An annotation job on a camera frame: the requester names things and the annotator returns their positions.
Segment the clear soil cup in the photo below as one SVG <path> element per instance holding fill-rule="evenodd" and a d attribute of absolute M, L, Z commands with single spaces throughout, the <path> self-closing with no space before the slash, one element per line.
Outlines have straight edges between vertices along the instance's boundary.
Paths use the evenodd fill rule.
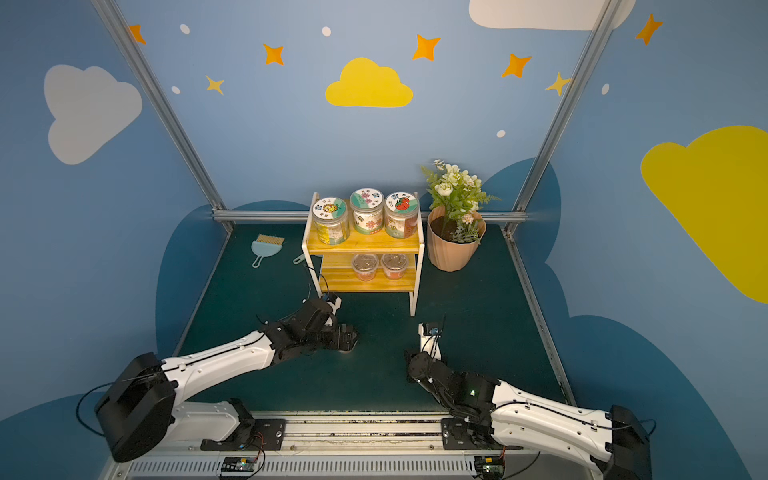
<path fill-rule="evenodd" d="M 408 257 L 405 254 L 384 254 L 381 265 L 385 276 L 390 280 L 404 277 L 408 267 Z"/>
<path fill-rule="evenodd" d="M 378 266 L 379 258 L 375 254 L 360 253 L 353 256 L 352 269 L 360 281 L 372 281 L 376 277 Z"/>

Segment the sunflower label seed jar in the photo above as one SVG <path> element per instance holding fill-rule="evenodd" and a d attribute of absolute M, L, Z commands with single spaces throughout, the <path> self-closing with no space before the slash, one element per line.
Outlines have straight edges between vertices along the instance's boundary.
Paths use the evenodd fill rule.
<path fill-rule="evenodd" d="M 312 218 L 320 242 L 339 245 L 349 237 L 347 203 L 338 197 L 318 199 L 311 208 Z"/>

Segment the pink flower label seed jar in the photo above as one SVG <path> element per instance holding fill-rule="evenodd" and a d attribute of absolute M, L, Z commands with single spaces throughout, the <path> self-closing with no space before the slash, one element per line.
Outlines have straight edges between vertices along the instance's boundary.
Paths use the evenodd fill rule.
<path fill-rule="evenodd" d="M 374 188 L 355 190 L 349 199 L 352 224 L 363 235 L 378 233 L 383 227 L 383 194 Z"/>

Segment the strawberry label seed jar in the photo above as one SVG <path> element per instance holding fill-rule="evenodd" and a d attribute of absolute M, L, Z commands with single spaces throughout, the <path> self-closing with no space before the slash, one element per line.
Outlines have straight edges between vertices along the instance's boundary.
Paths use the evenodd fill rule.
<path fill-rule="evenodd" d="M 418 198 L 407 192 L 395 192 L 384 201 L 386 233 L 397 239 L 406 239 L 417 231 L 419 221 Z"/>

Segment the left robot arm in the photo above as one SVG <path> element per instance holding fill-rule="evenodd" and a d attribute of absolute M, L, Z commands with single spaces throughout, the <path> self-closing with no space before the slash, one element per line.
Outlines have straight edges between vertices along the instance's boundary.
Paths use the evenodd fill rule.
<path fill-rule="evenodd" d="M 94 413 L 119 463 L 136 460 L 163 441 L 198 440 L 204 450 L 262 446 L 255 420 L 240 401 L 188 406 L 187 400 L 231 378 L 317 350 L 347 353 L 359 333 L 336 317 L 341 300 L 310 299 L 294 314 L 210 349 L 163 360 L 135 357 L 110 384 Z"/>

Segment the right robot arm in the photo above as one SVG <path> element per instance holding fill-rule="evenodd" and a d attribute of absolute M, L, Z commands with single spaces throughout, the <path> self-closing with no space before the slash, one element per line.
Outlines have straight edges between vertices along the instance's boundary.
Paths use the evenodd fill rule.
<path fill-rule="evenodd" d="M 650 479 L 651 433 L 622 406 L 589 410 L 529 394 L 503 380 L 457 372 L 426 351 L 406 354 L 409 380 L 469 430 L 481 448 L 529 448 L 603 479 Z"/>

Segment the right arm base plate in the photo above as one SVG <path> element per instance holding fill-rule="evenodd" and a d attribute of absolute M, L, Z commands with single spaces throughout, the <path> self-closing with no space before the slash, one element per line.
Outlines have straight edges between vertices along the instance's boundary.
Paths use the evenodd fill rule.
<path fill-rule="evenodd" d="M 492 437 L 492 429 L 464 419 L 453 417 L 440 421 L 444 450 L 493 450 L 500 451 L 504 446 Z"/>

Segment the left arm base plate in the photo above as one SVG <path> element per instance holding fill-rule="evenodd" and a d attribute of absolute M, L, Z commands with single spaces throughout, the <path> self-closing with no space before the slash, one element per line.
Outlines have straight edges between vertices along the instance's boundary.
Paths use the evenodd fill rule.
<path fill-rule="evenodd" d="M 203 439 L 202 451 L 279 451 L 284 439 L 285 419 L 245 419 L 223 440 Z"/>

